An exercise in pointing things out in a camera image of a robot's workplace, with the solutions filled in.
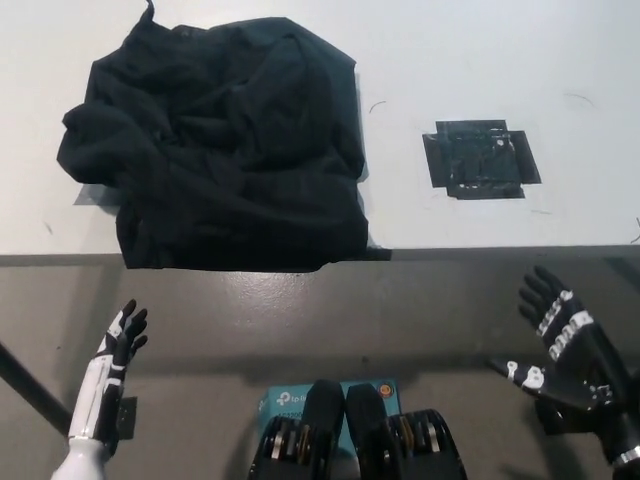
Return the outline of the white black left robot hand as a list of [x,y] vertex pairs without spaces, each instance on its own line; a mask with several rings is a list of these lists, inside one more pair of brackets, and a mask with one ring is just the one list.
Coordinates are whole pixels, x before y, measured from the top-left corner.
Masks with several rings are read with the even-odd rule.
[[76,399],[69,438],[109,445],[117,436],[118,416],[126,374],[136,352],[148,337],[147,310],[130,300],[107,328],[89,361]]

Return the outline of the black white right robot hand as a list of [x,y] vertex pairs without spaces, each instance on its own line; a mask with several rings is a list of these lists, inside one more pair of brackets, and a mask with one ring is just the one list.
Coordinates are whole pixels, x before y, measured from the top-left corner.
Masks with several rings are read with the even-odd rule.
[[549,357],[543,366],[491,359],[489,366],[534,398],[548,435],[591,433],[607,462],[639,460],[639,379],[574,290],[537,266],[519,290],[521,315]]

